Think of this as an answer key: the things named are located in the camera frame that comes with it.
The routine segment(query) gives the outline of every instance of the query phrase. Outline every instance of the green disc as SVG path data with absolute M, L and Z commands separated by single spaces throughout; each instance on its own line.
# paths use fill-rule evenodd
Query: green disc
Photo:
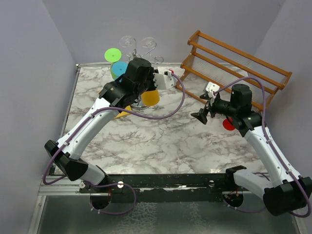
M 121 51 L 117 48 L 110 48 L 105 52 L 104 57 L 108 62 L 117 62 L 121 59 Z

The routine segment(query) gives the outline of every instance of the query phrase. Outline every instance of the wall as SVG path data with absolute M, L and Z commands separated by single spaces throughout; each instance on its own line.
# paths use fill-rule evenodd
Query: wall
M 24 234 L 76 70 L 41 0 L 1 0 L 0 31 L 0 233 Z
M 272 136 L 293 166 L 312 177 L 312 1 L 287 0 L 256 56 L 293 75 L 274 97 L 267 116 Z M 305 219 L 312 233 L 312 216 Z
M 182 62 L 197 29 L 254 54 L 284 1 L 43 0 L 78 63 L 105 61 L 104 52 L 125 35 L 153 37 L 155 55 Z

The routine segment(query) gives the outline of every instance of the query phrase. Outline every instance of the wooden rack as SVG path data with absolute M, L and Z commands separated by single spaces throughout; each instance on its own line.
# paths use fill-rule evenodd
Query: wooden rack
M 207 48 L 201 44 L 199 44 L 199 39 L 205 39 L 207 41 L 203 41 L 204 44 L 206 44 L 205 42 L 213 42 L 214 46 L 220 46 L 223 48 L 225 48 L 226 50 L 229 50 L 230 52 L 234 52 L 235 54 L 239 55 L 240 57 L 244 58 L 245 60 L 249 61 L 249 63 L 252 64 L 256 64 L 258 66 L 258 68 L 262 67 L 263 69 L 260 69 L 261 71 L 263 70 L 267 70 L 270 69 L 271 71 L 274 71 L 275 73 L 278 73 L 279 76 L 281 76 L 280 82 L 277 81 L 277 79 L 275 78 L 269 78 L 267 77 L 265 74 L 262 74 L 258 71 L 255 71 L 251 68 L 251 66 L 246 66 L 245 64 L 243 64 L 242 62 L 238 62 L 238 61 L 234 61 L 231 58 L 222 55 L 221 53 L 217 53 L 213 50 L 211 50 L 210 48 Z M 265 88 L 265 92 L 268 94 L 266 95 L 266 104 L 267 107 L 269 106 L 270 102 L 272 101 L 274 95 L 277 93 L 278 90 L 282 90 L 285 88 L 285 86 L 287 85 L 292 73 L 291 72 L 287 72 L 284 71 L 281 68 L 278 68 L 270 63 L 267 63 L 259 58 L 256 58 L 250 54 L 247 54 L 239 49 L 236 49 L 224 42 L 221 42 L 215 38 L 212 38 L 202 32 L 200 32 L 199 30 L 197 30 L 189 39 L 188 41 L 188 45 L 193 46 L 191 49 L 190 54 L 186 57 L 186 59 L 182 62 L 181 64 L 181 68 L 185 69 L 185 72 L 183 74 L 183 76 L 181 77 L 181 80 L 184 80 L 187 75 L 189 75 L 190 73 L 193 73 L 195 75 L 197 75 L 198 77 L 206 80 L 206 81 L 211 81 L 216 83 L 217 85 L 219 85 L 220 87 L 224 87 L 225 85 L 231 83 L 233 81 L 233 78 L 235 79 L 240 79 L 242 77 L 244 77 L 242 74 L 230 69 L 228 66 L 226 65 L 222 65 L 221 63 L 208 58 L 206 55 L 212 55 L 214 58 L 216 58 L 216 60 L 221 60 L 222 62 L 226 62 L 229 63 L 245 72 L 248 73 L 249 76 L 254 76 L 257 78 L 260 78 L 264 81 L 264 88 Z M 214 79 L 213 77 L 208 76 L 209 75 L 209 69 L 206 67 L 205 65 L 209 66 L 209 67 L 214 67 L 214 69 L 218 69 L 218 70 L 222 70 L 222 72 L 227 73 L 229 76 L 231 76 L 232 79 L 229 80 L 223 80 L 223 83 L 220 83 L 217 79 Z M 251 79 L 247 79 L 244 80 L 245 82 L 249 83 L 254 89 L 253 89 L 253 93 L 255 91 L 255 87 L 258 88 L 256 89 L 256 92 L 261 92 L 261 87 L 260 85 Z M 179 83 L 177 83 L 176 88 L 179 90 L 182 90 L 181 86 Z M 231 93 L 231 89 L 228 88 L 226 89 L 227 92 Z M 200 99 L 197 95 L 189 92 L 188 90 L 186 90 L 186 93 L 190 96 L 192 96 L 193 98 L 206 103 L 205 100 Z M 253 100 L 253 106 L 256 107 L 258 110 L 262 111 L 263 110 L 263 103 L 260 102 L 259 100 Z

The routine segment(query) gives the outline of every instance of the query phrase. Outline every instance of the marble table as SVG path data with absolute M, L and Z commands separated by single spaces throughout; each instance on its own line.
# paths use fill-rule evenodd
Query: marble table
M 177 65 L 158 68 L 160 73 L 173 69 L 178 76 L 184 72 Z M 84 116 L 98 92 L 110 81 L 108 65 L 81 68 L 65 133 Z M 184 80 L 185 87 L 196 94 L 202 93 L 206 83 L 192 74 Z M 175 88 L 160 91 L 160 102 L 140 112 L 166 115 L 178 106 L 181 97 L 181 91 Z M 229 98 L 229 94 L 221 93 L 221 97 Z M 82 159 L 98 165 L 108 174 L 222 173 L 237 165 L 244 165 L 253 172 L 265 171 L 261 160 L 239 132 L 223 128 L 224 117 L 208 118 L 207 125 L 203 125 L 190 116 L 202 107 L 201 102 L 186 96 L 180 111 L 167 119 L 148 120 L 127 115 L 112 120 L 87 146 Z

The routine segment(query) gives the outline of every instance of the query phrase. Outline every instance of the red object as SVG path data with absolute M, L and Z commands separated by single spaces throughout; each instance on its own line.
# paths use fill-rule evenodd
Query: red object
M 223 127 L 229 131 L 233 131 L 235 129 L 235 127 L 228 121 L 228 119 L 223 121 Z

